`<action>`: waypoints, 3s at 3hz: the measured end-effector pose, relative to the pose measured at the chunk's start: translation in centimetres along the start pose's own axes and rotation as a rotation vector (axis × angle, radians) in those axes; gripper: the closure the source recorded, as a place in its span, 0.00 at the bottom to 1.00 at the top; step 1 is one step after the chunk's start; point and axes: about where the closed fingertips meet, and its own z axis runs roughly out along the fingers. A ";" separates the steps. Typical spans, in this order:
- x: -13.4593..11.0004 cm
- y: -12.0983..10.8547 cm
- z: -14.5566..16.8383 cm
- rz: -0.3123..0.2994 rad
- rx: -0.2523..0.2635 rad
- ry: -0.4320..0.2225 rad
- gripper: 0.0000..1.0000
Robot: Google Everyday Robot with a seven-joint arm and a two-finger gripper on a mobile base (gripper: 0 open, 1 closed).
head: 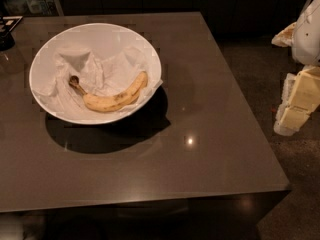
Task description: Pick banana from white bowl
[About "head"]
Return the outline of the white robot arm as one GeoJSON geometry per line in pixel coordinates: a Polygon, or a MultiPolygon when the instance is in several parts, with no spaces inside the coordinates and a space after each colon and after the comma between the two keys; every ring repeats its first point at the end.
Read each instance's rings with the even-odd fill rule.
{"type": "Polygon", "coordinates": [[[320,0],[313,0],[271,43],[290,47],[294,61],[303,65],[297,74],[287,74],[275,117],[274,132],[292,136],[320,106],[320,0]]]}

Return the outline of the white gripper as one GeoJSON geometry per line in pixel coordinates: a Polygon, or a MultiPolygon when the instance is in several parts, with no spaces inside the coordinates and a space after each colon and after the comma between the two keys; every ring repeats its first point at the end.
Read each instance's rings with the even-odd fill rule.
{"type": "Polygon", "coordinates": [[[292,136],[320,106],[320,67],[304,66],[297,75],[288,73],[282,89],[273,130],[292,136]]]}

